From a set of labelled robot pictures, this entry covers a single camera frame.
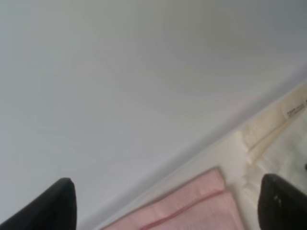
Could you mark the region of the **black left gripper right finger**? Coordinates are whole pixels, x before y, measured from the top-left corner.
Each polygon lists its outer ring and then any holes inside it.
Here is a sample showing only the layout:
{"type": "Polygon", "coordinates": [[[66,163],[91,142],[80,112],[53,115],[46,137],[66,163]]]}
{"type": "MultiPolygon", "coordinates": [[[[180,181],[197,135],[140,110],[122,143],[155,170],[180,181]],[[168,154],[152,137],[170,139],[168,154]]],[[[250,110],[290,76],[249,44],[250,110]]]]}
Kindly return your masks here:
{"type": "Polygon", "coordinates": [[[262,230],[305,230],[307,195],[282,177],[265,174],[261,180],[257,212],[262,230]]]}

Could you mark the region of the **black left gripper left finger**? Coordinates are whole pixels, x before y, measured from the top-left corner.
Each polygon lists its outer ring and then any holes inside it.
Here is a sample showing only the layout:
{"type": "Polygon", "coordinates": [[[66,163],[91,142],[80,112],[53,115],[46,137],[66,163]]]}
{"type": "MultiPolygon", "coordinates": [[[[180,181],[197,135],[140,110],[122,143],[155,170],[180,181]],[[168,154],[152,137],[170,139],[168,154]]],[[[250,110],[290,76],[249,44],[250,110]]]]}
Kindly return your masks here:
{"type": "Polygon", "coordinates": [[[73,181],[61,178],[15,215],[2,230],[75,230],[77,200],[73,181]]]}

